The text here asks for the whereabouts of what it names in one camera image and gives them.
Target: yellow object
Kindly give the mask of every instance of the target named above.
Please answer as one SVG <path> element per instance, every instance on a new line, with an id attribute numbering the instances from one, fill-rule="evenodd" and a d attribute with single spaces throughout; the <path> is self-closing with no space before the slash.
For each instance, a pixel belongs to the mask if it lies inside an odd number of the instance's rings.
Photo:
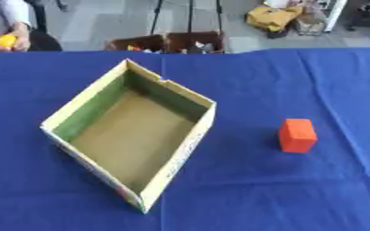
<path id="1" fill-rule="evenodd" d="M 16 42 L 16 37 L 13 35 L 3 35 L 0 37 L 0 46 L 13 47 Z"/>
<path id="2" fill-rule="evenodd" d="M 302 7 L 276 9 L 267 5 L 260 5 L 248 13 L 246 22 L 256 27 L 268 29 L 271 32 L 277 32 L 302 12 Z"/>

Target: box bottom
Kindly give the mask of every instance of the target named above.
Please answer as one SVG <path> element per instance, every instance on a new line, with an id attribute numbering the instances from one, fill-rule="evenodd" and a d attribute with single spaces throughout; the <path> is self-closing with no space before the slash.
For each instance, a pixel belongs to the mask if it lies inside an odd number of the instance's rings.
<path id="1" fill-rule="evenodd" d="M 71 144 L 140 193 L 195 125 L 131 89 Z"/>

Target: green inner wall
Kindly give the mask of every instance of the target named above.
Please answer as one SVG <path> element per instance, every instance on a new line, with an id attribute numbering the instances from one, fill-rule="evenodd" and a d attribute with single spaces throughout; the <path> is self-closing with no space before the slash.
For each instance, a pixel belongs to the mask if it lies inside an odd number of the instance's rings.
<path id="1" fill-rule="evenodd" d="M 116 78 L 86 104 L 56 127 L 53 132 L 67 142 L 71 142 L 87 127 L 92 125 L 112 105 L 117 103 L 127 90 L 134 90 L 156 103 L 169 108 L 192 122 L 197 122 L 208 110 L 149 79 L 128 70 L 121 78 Z"/>

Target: yellow bag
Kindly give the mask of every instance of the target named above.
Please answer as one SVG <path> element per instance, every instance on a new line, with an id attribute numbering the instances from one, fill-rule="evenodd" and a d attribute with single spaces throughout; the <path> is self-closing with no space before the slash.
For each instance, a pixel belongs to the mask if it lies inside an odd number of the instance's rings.
<path id="1" fill-rule="evenodd" d="M 260 5 L 248 13 L 246 22 L 271 32 L 277 32 L 302 12 L 302 7 L 276 9 L 267 5 Z"/>

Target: cardboard container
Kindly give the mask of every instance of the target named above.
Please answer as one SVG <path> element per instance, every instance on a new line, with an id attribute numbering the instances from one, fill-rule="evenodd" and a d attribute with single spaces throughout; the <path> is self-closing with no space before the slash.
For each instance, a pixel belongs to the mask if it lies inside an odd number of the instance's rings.
<path id="1" fill-rule="evenodd" d="M 124 60 L 41 129 L 146 213 L 212 126 L 215 112 L 214 101 Z"/>
<path id="2" fill-rule="evenodd" d="M 142 50 L 149 49 L 151 51 L 165 50 L 164 38 L 159 35 L 150 35 L 144 37 L 136 37 L 131 39 L 112 40 L 106 43 L 104 50 L 106 51 L 127 51 L 128 46 L 139 47 Z"/>
<path id="3" fill-rule="evenodd" d="M 167 34 L 166 51 L 167 53 L 180 53 L 182 49 L 189 49 L 194 42 L 212 43 L 214 51 L 211 53 L 224 53 L 221 32 L 171 32 Z"/>

